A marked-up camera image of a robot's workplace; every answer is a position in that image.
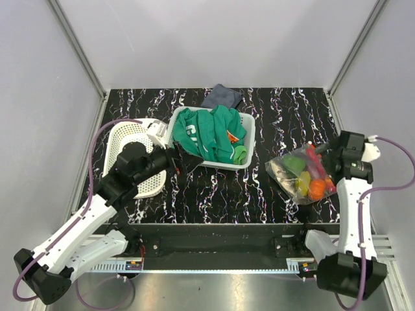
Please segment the red fake chili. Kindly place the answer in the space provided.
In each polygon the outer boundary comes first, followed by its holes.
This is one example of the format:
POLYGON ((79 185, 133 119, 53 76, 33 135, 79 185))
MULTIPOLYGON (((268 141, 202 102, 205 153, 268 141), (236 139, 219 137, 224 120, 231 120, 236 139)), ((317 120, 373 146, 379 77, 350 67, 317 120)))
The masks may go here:
POLYGON ((329 193, 336 192, 336 186, 334 185, 333 181, 331 180, 325 168, 323 167, 321 162, 321 156, 315 152, 315 147, 311 141, 307 143, 305 153, 307 157, 311 160, 311 167, 315 168, 317 171, 316 177, 325 181, 327 191, 329 193))

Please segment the clear zip top bag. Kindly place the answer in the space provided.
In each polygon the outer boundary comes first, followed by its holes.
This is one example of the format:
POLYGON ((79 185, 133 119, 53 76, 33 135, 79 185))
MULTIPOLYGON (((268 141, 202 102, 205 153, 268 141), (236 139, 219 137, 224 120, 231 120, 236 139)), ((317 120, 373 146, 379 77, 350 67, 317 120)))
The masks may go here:
POLYGON ((309 205, 337 192, 312 142, 271 159, 265 169, 297 205, 309 205))

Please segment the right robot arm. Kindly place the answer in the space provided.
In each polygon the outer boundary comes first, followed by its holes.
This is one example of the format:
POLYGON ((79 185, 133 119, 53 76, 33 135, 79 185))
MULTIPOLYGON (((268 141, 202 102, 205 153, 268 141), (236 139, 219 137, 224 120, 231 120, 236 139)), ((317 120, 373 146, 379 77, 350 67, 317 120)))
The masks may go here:
POLYGON ((363 134, 347 131, 330 147, 325 161, 340 202, 338 243, 326 232, 309 229, 294 241, 294 248, 300 256, 315 258, 320 289, 366 300, 387 275, 386 265, 377 259, 370 220, 371 162, 380 151, 363 134))

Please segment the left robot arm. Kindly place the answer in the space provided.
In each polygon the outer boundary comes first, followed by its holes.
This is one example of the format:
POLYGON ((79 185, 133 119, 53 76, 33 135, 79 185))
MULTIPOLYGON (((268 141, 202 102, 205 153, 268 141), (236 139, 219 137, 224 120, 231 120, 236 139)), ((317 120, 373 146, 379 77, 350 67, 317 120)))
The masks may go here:
POLYGON ((22 248, 14 255, 17 282, 25 282, 38 299, 51 305, 104 260, 142 252, 141 235, 127 225, 86 246, 83 243, 136 197, 139 184, 163 171, 186 176, 202 162, 179 143, 155 146, 151 152, 141 143, 128 143, 85 204, 53 236, 33 250, 22 248))

